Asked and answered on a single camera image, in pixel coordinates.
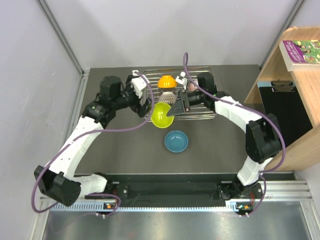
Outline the red floral patterned bowl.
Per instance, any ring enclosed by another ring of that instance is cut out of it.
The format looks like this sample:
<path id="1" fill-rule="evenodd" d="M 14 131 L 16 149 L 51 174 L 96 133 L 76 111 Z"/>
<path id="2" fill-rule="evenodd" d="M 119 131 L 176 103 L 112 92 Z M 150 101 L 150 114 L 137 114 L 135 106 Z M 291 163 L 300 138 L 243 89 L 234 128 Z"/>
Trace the red floral patterned bowl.
<path id="1" fill-rule="evenodd" d="M 177 96 L 175 93 L 173 93 L 172 91 L 165 91 L 159 97 L 158 102 L 172 105 L 176 102 L 176 100 Z"/>

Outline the lime green bowl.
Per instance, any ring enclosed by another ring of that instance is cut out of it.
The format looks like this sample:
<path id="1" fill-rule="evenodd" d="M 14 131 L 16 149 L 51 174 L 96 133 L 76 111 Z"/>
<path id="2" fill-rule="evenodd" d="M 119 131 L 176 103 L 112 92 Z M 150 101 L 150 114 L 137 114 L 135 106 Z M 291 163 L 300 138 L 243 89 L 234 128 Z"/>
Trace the lime green bowl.
<path id="1" fill-rule="evenodd" d="M 154 105 L 151 115 L 151 122 L 160 129 L 168 128 L 174 122 L 174 116 L 167 116 L 171 106 L 164 102 L 158 102 Z"/>

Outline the black white leaf bowl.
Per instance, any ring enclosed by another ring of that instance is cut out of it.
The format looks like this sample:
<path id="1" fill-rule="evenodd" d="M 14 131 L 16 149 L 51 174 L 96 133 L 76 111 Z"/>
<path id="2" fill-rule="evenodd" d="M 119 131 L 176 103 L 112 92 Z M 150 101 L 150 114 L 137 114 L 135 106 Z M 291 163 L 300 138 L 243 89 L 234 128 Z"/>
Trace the black white leaf bowl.
<path id="1" fill-rule="evenodd" d="M 194 91 L 197 91 L 198 88 L 192 83 L 192 82 L 189 82 L 187 84 L 187 91 L 188 92 L 194 92 Z"/>

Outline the orange bowl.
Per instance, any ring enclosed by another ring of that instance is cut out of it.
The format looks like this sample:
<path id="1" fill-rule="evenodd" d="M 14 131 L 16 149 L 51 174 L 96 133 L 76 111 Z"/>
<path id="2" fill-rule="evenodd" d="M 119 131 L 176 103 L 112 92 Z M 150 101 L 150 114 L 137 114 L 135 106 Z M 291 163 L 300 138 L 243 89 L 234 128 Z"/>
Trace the orange bowl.
<path id="1" fill-rule="evenodd" d="M 157 82 L 157 87 L 161 89 L 171 89 L 177 87 L 175 78 L 171 75 L 163 75 Z"/>

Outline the blue ceramic bowl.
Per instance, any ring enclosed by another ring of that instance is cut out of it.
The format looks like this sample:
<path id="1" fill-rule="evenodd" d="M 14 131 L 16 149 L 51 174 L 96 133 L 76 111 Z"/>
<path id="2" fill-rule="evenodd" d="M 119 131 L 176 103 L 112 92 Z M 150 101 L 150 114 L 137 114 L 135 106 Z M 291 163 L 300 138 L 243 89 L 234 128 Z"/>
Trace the blue ceramic bowl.
<path id="1" fill-rule="evenodd" d="M 172 153 L 181 153 L 187 149 L 189 139 L 184 132 L 174 130 L 165 136 L 164 145 Z"/>

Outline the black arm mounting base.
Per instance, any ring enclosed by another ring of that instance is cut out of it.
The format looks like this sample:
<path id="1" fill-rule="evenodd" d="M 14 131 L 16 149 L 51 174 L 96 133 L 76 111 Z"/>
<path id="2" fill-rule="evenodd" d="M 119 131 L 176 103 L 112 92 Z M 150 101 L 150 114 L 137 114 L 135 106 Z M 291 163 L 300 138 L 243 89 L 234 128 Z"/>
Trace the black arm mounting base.
<path id="1" fill-rule="evenodd" d="M 227 200 L 261 198 L 257 183 L 242 186 L 235 174 L 114 174 L 105 194 L 121 199 L 121 207 L 212 207 Z"/>

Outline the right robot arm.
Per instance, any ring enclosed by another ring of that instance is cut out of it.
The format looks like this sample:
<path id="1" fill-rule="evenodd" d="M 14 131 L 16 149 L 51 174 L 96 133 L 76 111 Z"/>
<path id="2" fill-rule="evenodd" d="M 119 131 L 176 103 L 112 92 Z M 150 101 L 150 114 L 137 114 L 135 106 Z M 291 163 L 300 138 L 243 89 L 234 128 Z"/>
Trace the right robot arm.
<path id="1" fill-rule="evenodd" d="M 214 76 L 209 72 L 198 74 L 194 85 L 197 87 L 195 91 L 178 91 L 177 100 L 167 116 L 183 115 L 192 106 L 203 104 L 244 131 L 246 160 L 234 180 L 220 185 L 218 191 L 224 200 L 245 198 L 251 193 L 266 165 L 283 148 L 277 117 L 273 114 L 262 116 L 239 104 L 225 92 L 218 91 Z"/>

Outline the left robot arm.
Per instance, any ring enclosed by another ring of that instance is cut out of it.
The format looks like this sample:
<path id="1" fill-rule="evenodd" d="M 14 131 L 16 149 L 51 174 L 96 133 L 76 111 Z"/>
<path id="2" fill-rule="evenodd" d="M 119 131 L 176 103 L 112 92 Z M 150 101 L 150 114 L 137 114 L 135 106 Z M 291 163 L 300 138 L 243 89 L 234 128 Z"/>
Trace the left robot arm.
<path id="1" fill-rule="evenodd" d="M 104 77 L 95 99 L 84 108 L 60 151 L 45 166 L 35 168 L 33 190 L 39 190 L 66 207 L 73 205 L 78 198 L 91 194 L 109 198 L 114 187 L 104 174 L 76 177 L 75 171 L 99 134 L 121 131 L 108 128 L 117 111 L 130 108 L 140 118 L 152 114 L 155 107 L 153 96 L 141 104 L 144 89 L 150 87 L 147 77 L 138 71 L 129 75 L 126 82 L 114 75 Z"/>

